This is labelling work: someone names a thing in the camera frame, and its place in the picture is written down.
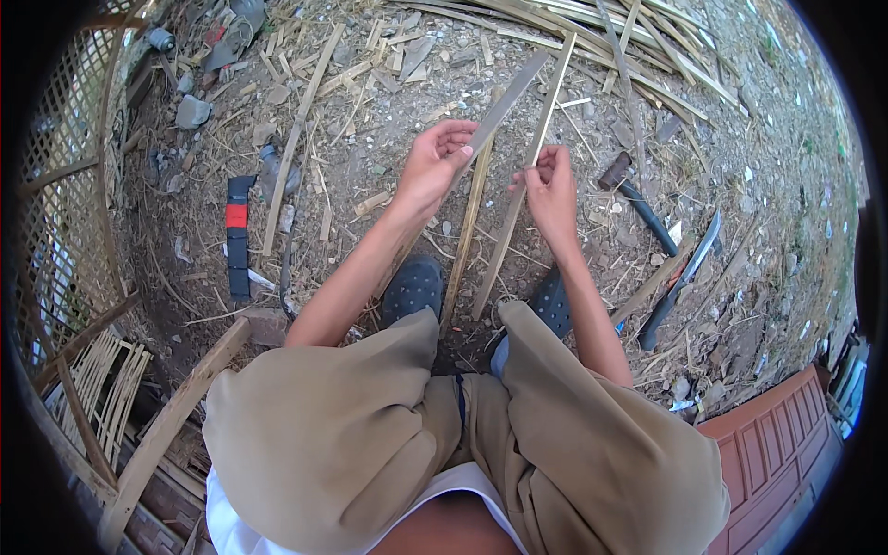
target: knife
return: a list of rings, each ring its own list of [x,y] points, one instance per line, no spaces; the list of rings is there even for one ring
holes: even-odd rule
[[[709,252],[712,243],[716,240],[719,229],[721,229],[721,210],[716,210],[716,215],[712,218],[709,229],[706,230],[700,246],[697,247],[691,260],[687,263],[685,271],[678,277],[678,281],[672,286],[670,292],[660,299],[645,325],[641,327],[641,331],[638,333],[638,343],[645,351],[653,351],[657,345],[657,326],[660,325],[666,318],[666,315],[669,314],[669,311],[672,310],[672,307],[675,306],[678,292],[694,277],[697,268],[700,267],[703,259],[706,258],[706,253]]]

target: left hand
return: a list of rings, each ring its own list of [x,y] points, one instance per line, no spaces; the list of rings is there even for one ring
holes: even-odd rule
[[[388,210],[416,225],[432,219],[453,176],[472,158],[465,144],[476,129],[475,122],[444,120],[416,137]]]

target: hammer head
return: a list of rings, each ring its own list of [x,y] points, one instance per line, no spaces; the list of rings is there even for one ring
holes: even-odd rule
[[[632,163],[632,159],[629,158],[629,155],[624,151],[617,155],[614,163],[611,164],[610,168],[607,168],[604,175],[599,179],[599,187],[604,189],[605,191],[610,191],[612,188],[616,187],[622,181],[622,178],[626,175],[626,168]]]

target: black handle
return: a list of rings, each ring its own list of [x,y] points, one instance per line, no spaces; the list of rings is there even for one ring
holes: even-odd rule
[[[677,298],[677,291],[670,291],[669,294],[661,298],[660,302],[657,303],[657,306],[654,307],[654,311],[645,322],[645,325],[641,327],[641,331],[638,333],[638,344],[641,345],[641,348],[645,351],[653,351],[654,347],[656,347],[657,327],[666,318],[666,315],[669,314],[672,307],[675,306]]]
[[[635,187],[630,185],[627,180],[624,180],[620,185],[620,192],[623,196],[632,201],[632,207],[638,212],[642,221],[645,222],[645,225],[650,228],[651,232],[654,233],[654,237],[656,237],[657,241],[663,246],[663,252],[671,257],[677,257],[678,247],[675,242],[672,241],[672,238],[669,237],[669,232],[663,227],[662,222],[657,215],[654,214],[654,211],[651,210],[651,207],[647,204],[645,198],[641,196],[641,193],[639,193]]]

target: khaki pants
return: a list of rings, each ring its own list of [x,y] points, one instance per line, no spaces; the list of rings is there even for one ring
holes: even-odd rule
[[[203,434],[234,510],[293,551],[360,549],[474,460],[531,553],[703,552],[730,510],[715,441],[590,374],[524,303],[500,314],[503,382],[464,375],[465,427],[455,378],[430,377],[430,309],[223,372]]]

